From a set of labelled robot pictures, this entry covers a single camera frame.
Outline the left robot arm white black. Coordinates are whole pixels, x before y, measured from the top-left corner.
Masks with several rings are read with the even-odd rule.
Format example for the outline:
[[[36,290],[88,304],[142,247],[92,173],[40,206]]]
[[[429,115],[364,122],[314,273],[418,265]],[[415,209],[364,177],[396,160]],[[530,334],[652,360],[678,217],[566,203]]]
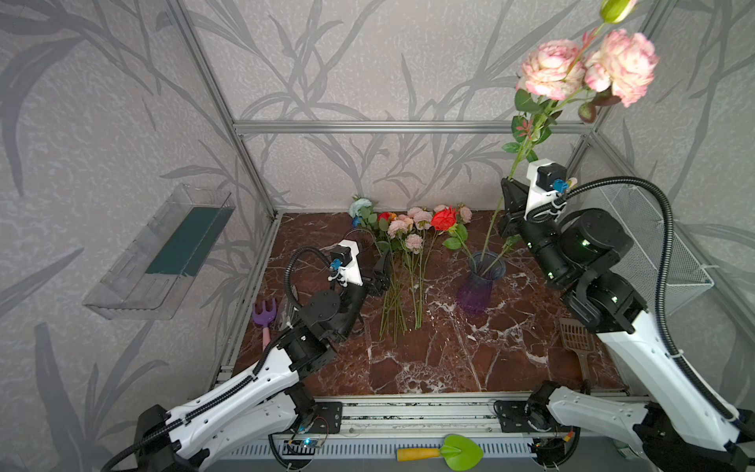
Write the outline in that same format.
[[[301,302],[291,278],[307,253],[324,263],[330,286]],[[104,470],[134,456],[140,471],[204,471],[246,442],[311,423],[316,403],[304,379],[335,358],[335,344],[348,340],[366,299],[382,295],[390,276],[389,253],[380,255],[373,269],[361,271],[358,250],[348,240],[328,254],[314,247],[297,250],[284,273],[294,309],[289,327],[267,344],[256,364],[219,387],[170,410],[147,409],[133,446],[110,459]]]

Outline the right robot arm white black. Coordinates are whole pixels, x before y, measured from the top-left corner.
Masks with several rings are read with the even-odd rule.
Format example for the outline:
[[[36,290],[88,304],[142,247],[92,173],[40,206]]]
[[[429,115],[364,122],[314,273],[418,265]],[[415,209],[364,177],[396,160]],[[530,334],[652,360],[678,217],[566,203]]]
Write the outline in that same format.
[[[528,398],[525,414],[534,429],[556,426],[592,431],[629,446],[663,471],[744,471],[754,460],[754,414],[728,403],[705,383],[676,347],[666,318],[672,208],[653,183],[630,178],[660,206],[663,222],[656,303],[649,306],[615,273],[631,248],[622,226],[604,210],[565,214],[570,194],[552,179],[503,180],[505,216],[499,230],[520,236],[550,285],[562,292],[568,311],[624,361],[648,389],[637,405],[543,383]]]

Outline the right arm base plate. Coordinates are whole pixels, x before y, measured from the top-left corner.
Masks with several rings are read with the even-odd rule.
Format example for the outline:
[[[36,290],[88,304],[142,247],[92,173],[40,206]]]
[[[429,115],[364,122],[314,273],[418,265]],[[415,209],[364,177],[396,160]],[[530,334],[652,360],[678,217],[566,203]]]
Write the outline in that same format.
[[[503,433],[532,433],[556,437],[578,435],[580,428],[558,423],[548,408],[529,400],[496,400],[493,405]]]

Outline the red rose stem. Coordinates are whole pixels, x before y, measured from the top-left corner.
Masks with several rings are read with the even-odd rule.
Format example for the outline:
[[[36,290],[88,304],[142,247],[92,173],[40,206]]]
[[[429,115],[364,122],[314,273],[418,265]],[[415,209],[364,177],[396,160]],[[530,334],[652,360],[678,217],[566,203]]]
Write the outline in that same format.
[[[438,234],[446,236],[446,239],[442,242],[446,249],[461,251],[469,260],[472,271],[477,271],[478,263],[467,245],[469,239],[467,224],[471,221],[471,217],[471,210],[464,204],[457,207],[437,206],[431,220],[431,226]]]

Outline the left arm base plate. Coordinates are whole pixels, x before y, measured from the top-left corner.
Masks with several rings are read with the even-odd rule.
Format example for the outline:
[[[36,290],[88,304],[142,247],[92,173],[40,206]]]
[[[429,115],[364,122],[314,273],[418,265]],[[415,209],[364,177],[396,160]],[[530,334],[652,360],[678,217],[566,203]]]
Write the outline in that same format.
[[[301,416],[292,428],[297,434],[338,434],[343,420],[344,404],[339,401],[318,401]]]

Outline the purple ribbed glass vase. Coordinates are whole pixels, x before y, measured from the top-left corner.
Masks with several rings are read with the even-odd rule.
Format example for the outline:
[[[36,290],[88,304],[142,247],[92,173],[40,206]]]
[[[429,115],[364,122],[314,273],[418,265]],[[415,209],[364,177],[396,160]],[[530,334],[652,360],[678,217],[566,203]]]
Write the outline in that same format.
[[[456,294],[458,307],[469,316],[483,314],[491,305],[495,283],[506,273],[503,257],[489,251],[474,253],[469,273]]]

